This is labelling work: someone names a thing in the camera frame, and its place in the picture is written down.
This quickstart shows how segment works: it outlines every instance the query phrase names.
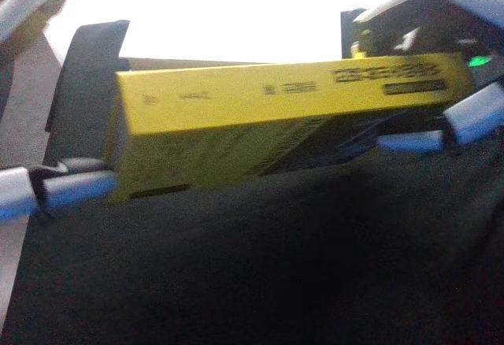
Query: gray floor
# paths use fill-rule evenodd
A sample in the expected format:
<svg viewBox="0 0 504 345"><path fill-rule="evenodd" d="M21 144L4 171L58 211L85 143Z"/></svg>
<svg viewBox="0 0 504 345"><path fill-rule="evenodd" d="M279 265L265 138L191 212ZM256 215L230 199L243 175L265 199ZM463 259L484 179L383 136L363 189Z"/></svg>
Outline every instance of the gray floor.
<svg viewBox="0 0 504 345"><path fill-rule="evenodd" d="M16 61L12 90L0 122L0 167L42 162L44 131L60 65L45 38ZM27 217L0 224L0 332L6 317Z"/></svg>

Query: box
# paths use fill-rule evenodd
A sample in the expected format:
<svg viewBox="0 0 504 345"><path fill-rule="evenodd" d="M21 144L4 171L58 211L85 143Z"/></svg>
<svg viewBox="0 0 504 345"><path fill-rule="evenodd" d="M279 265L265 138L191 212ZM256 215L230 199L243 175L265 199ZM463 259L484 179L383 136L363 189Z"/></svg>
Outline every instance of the box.
<svg viewBox="0 0 504 345"><path fill-rule="evenodd" d="M219 187L345 162L376 126L473 92L459 54L119 72L113 199Z"/></svg>

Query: green light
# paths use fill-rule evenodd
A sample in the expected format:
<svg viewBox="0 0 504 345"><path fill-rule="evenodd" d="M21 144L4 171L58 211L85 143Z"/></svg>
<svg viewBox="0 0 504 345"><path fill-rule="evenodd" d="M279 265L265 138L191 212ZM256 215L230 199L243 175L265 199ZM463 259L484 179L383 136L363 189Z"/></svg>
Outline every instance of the green light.
<svg viewBox="0 0 504 345"><path fill-rule="evenodd" d="M475 56L469 62L469 67L480 67L490 62L492 56Z"/></svg>

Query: yellow object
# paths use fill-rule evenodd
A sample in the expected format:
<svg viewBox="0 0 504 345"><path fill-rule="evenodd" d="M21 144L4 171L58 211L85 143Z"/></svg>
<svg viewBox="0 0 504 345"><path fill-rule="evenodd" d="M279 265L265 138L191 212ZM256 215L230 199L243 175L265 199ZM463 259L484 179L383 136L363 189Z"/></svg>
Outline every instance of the yellow object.
<svg viewBox="0 0 504 345"><path fill-rule="evenodd" d="M342 134L361 131L362 121L439 109L473 92L459 54L119 72L117 79L106 152L120 176L116 200L318 166L313 160Z"/></svg>

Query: robotic hand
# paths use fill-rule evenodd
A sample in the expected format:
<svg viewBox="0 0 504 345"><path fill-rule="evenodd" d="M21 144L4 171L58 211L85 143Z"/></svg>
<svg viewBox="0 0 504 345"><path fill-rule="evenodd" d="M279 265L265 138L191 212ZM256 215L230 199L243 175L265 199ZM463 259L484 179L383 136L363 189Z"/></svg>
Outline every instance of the robotic hand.
<svg viewBox="0 0 504 345"><path fill-rule="evenodd" d="M476 55L504 55L504 0L393 0L364 12L354 26L352 51L369 57L462 52L469 62ZM377 144L443 150L493 132L504 122L504 69L478 80L479 91L436 118L437 129L383 135Z"/></svg>
<svg viewBox="0 0 504 345"><path fill-rule="evenodd" d="M13 60L41 35L65 0L0 0L0 54ZM110 193L117 176L103 161L62 160L57 168L0 170L0 223Z"/></svg>

